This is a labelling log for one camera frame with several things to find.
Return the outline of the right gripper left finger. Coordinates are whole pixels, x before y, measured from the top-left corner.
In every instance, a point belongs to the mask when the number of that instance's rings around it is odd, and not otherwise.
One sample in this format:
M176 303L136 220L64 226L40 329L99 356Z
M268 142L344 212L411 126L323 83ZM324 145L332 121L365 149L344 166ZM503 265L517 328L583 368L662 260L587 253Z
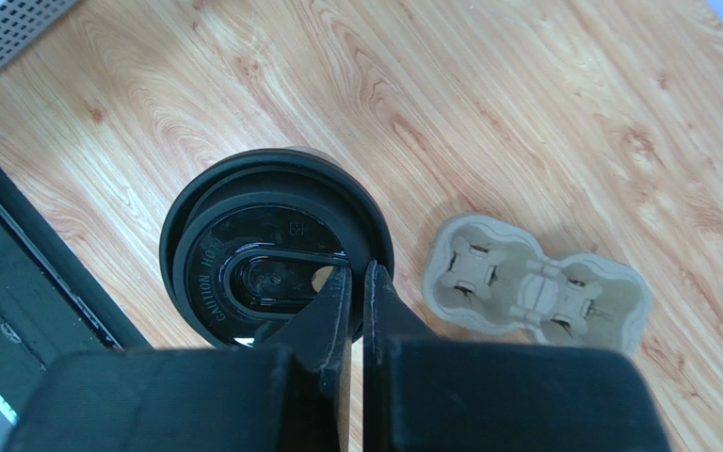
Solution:
M256 347L56 361L7 451L345 451L352 273Z

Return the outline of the single black cup lid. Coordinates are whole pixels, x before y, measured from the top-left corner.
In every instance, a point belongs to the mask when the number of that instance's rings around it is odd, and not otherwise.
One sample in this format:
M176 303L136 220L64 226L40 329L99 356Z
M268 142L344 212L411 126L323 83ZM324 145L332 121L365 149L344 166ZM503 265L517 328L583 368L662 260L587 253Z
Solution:
M177 196L158 245L177 311L209 343L255 347L317 297L323 268L351 272L350 332L362 332L363 282L394 271L394 244L370 193L308 147L231 155Z

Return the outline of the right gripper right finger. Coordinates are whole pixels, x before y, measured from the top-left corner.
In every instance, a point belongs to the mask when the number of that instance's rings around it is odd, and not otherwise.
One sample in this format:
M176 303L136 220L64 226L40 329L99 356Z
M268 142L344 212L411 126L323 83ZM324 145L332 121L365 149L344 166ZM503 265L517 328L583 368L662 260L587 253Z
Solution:
M667 451L645 381L616 352L434 333L371 262L364 281L367 451Z

